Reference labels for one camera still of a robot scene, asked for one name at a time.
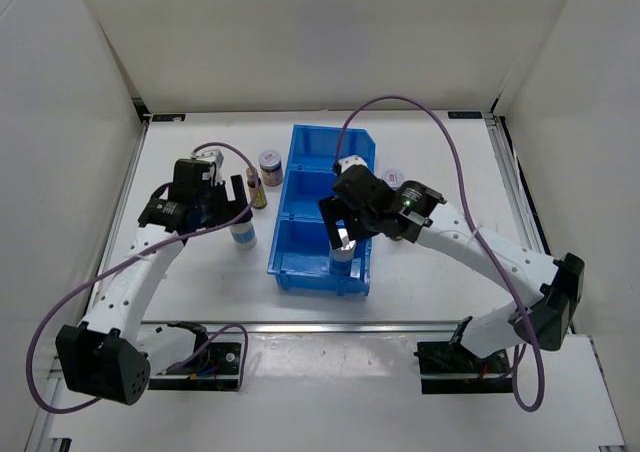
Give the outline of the silver-cap shaker bottle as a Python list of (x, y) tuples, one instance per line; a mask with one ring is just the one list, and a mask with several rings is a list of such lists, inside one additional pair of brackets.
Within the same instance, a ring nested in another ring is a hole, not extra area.
[(235, 223), (229, 227), (235, 245), (241, 250), (252, 249), (257, 243), (255, 228), (251, 220)]
[(333, 275), (348, 277), (351, 275), (357, 242), (350, 238), (345, 228), (339, 228), (338, 234), (341, 245), (330, 251), (329, 269)]

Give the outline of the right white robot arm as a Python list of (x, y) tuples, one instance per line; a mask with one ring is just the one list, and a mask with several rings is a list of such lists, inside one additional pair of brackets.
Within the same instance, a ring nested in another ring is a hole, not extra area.
[(318, 206), (332, 249), (342, 244), (340, 226), (356, 242), (401, 238), (456, 260), (511, 294), (511, 303), (458, 325), (449, 347), (458, 370), (470, 372), (491, 354), (523, 343), (561, 348), (582, 295), (585, 264), (578, 256), (554, 258), (472, 228), (441, 193), (417, 181), (392, 189), (362, 165), (343, 171)]

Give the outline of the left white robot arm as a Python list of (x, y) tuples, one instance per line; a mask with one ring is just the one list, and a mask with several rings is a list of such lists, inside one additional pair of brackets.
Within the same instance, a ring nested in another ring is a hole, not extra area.
[(141, 325), (190, 234), (251, 220), (241, 176), (224, 180), (222, 163), (218, 149), (176, 161), (171, 182), (151, 195), (138, 218), (125, 265), (102, 286), (80, 323), (57, 334), (69, 390), (132, 405), (157, 374), (211, 368), (205, 327), (178, 321), (144, 333)]

